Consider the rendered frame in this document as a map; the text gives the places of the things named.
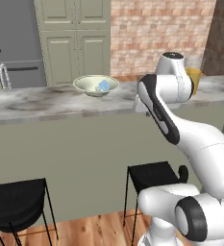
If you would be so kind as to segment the pale green ceramic bowl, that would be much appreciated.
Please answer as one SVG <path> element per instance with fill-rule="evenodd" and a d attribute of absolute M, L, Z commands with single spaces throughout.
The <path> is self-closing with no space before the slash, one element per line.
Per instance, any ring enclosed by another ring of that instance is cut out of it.
<path fill-rule="evenodd" d="M 106 80 L 110 85 L 108 91 L 103 91 L 99 87 L 103 80 Z M 119 87 L 119 82 L 115 78 L 106 75 L 85 75 L 75 79 L 73 85 L 88 96 L 103 97 Z"/>

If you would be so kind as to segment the black bar stool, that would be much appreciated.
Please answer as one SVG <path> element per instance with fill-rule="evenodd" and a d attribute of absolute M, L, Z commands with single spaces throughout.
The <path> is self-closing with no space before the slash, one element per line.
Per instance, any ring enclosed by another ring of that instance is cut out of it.
<path fill-rule="evenodd" d="M 56 223 L 45 178 L 0 184 L 0 232 L 12 233 L 17 246 L 22 246 L 17 233 L 45 216 L 45 198 L 48 198 L 52 220 Z M 0 242 L 6 246 L 1 235 Z"/>
<path fill-rule="evenodd" d="M 178 169 L 179 176 L 167 161 L 139 164 L 127 167 L 126 183 L 132 179 L 137 194 L 151 186 L 185 184 L 188 170 L 184 165 Z M 140 238 L 137 246 L 184 246 L 176 237 L 175 227 L 160 218 L 152 217 L 148 231 Z"/>

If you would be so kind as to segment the chrome sink tap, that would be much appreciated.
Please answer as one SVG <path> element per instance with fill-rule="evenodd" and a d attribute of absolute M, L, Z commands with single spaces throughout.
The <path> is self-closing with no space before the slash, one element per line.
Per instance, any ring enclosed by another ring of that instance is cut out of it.
<path fill-rule="evenodd" d="M 3 63 L 0 64 L 0 81 L 3 89 L 11 89 L 12 83 L 8 73 L 7 66 Z"/>

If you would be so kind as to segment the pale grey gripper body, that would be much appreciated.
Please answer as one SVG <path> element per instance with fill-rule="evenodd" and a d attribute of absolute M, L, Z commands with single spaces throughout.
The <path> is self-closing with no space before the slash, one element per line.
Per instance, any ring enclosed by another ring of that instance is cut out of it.
<path fill-rule="evenodd" d="M 136 112 L 147 112 L 151 110 L 150 104 L 144 104 L 140 97 L 137 95 L 135 100 L 135 111 Z"/>

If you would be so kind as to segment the beige tall cupboard run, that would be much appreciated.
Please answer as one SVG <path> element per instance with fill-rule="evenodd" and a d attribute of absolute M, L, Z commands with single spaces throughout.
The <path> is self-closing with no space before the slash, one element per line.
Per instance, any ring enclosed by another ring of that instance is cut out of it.
<path fill-rule="evenodd" d="M 49 86 L 111 72 L 112 0 L 34 0 Z"/>

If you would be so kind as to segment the light blue ice cube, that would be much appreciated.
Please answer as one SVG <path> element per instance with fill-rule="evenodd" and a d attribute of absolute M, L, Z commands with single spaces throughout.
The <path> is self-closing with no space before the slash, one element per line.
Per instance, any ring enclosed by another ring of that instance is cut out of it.
<path fill-rule="evenodd" d="M 110 89 L 110 85 L 106 80 L 103 80 L 100 84 L 99 87 L 103 91 L 108 91 Z"/>

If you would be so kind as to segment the olive kitchen island base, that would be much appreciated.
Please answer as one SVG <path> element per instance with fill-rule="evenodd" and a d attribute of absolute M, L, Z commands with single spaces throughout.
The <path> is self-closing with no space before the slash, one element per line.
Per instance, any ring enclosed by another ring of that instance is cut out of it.
<path fill-rule="evenodd" d="M 133 208 L 128 166 L 163 160 L 189 164 L 152 118 L 132 109 L 81 116 L 0 108 L 0 184 L 46 179 L 49 221 Z"/>

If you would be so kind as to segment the yellow-tinted glass cup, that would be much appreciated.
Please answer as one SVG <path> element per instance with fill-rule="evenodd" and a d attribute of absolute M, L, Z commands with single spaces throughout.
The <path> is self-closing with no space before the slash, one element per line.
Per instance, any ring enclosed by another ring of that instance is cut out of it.
<path fill-rule="evenodd" d="M 201 75 L 203 74 L 203 67 L 205 58 L 186 58 L 185 68 L 187 75 L 191 78 L 194 83 L 193 94 L 196 94 Z"/>

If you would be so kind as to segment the grey fridge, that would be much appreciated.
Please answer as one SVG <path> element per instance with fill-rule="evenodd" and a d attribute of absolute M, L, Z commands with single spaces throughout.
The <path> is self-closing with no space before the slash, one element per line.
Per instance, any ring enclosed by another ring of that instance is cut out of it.
<path fill-rule="evenodd" d="M 46 86 L 34 0 L 0 0 L 1 63 L 12 88 Z"/>

